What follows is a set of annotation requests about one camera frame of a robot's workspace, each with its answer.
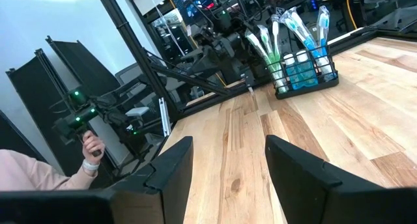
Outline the small plastic wrapper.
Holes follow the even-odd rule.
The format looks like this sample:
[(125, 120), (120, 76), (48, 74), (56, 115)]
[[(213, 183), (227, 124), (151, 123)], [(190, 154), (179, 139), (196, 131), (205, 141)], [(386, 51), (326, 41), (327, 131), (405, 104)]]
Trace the small plastic wrapper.
[(285, 78), (282, 74), (281, 64), (276, 60), (274, 52), (268, 53), (265, 51), (261, 42), (249, 29), (246, 30), (245, 37), (249, 40), (250, 44), (255, 48), (256, 52), (264, 60), (266, 69), (270, 74), (275, 89), (277, 89), (280, 94), (287, 92), (288, 89), (284, 83)]

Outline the blue toothbrush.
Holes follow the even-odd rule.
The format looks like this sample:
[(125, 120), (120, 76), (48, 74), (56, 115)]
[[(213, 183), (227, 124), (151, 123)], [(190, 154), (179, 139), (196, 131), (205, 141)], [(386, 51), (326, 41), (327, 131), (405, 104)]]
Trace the blue toothbrush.
[(316, 41), (312, 37), (311, 33), (307, 30), (304, 22), (296, 12), (296, 7), (286, 10), (279, 19), (279, 22), (285, 24), (287, 28), (298, 37), (298, 39), (312, 54), (318, 64), (328, 63), (325, 59), (323, 59), (322, 53), (318, 49)]
[(332, 71), (332, 67), (330, 65), (330, 61), (328, 59), (327, 54), (327, 38), (330, 26), (330, 13), (328, 9), (322, 5), (319, 7), (319, 15), (317, 18), (317, 38), (318, 38), (318, 45), (319, 45), (319, 54), (320, 57), (317, 60), (319, 64), (322, 75), (325, 81), (330, 81), (334, 78), (334, 73)]

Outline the silver bracket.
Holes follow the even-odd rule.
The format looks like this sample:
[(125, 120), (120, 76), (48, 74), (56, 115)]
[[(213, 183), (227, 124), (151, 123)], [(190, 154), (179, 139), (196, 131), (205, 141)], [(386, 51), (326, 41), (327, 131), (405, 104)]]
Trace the silver bracket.
[(171, 134), (171, 124), (170, 124), (167, 104), (164, 98), (159, 98), (158, 103), (160, 106), (160, 114), (161, 114), (161, 121), (162, 121), (164, 136), (167, 137)]

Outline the person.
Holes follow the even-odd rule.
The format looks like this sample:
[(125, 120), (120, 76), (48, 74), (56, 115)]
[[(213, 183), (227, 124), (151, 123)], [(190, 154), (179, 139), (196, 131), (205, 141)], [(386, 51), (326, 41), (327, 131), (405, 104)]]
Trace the person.
[(89, 189), (98, 175), (105, 144), (92, 131), (82, 136), (84, 155), (72, 176), (58, 173), (51, 165), (14, 150), (0, 150), (0, 191), (53, 191)]

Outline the black folding panel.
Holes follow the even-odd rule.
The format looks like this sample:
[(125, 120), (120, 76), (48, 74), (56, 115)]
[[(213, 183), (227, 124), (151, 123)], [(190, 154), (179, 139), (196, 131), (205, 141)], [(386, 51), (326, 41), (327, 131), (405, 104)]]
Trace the black folding panel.
[(54, 123), (69, 115), (69, 107), (63, 102), (62, 90), (66, 87), (59, 80), (57, 72), (43, 49), (37, 49), (35, 56), (20, 68), (6, 71), (30, 116), (47, 142), (59, 166), (66, 176), (77, 172), (83, 155), (79, 141), (63, 141), (54, 129)]
[(47, 36), (46, 42), (89, 95), (101, 96), (121, 86), (116, 77), (79, 40), (63, 42)]

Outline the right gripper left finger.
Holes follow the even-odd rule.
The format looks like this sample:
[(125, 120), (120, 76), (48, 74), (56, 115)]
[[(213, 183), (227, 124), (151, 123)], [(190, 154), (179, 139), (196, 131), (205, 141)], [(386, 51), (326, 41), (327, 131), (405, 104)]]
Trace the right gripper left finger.
[(193, 157), (193, 137), (183, 137), (146, 166), (113, 185), (114, 224), (183, 224)]

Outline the black computer monitor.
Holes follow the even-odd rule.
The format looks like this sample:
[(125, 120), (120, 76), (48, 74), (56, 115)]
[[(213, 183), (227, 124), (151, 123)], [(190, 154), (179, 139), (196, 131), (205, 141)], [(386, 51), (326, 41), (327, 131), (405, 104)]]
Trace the black computer monitor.
[(183, 22), (191, 25), (204, 18), (201, 11), (214, 8), (214, 0), (173, 0)]

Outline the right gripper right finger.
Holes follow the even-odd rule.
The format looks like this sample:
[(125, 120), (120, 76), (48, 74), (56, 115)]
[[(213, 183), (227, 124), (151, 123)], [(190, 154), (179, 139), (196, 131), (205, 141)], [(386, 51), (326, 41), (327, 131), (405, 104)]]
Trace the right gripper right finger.
[(381, 186), (275, 135), (266, 137), (265, 156), (288, 224), (383, 224)]

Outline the white stool seat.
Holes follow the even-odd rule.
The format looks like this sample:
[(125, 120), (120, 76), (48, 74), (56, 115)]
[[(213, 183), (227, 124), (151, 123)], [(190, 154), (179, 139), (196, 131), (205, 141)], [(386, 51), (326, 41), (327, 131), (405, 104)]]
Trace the white stool seat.
[(148, 107), (135, 107), (127, 111), (125, 115), (128, 117), (142, 117), (149, 111), (150, 109)]

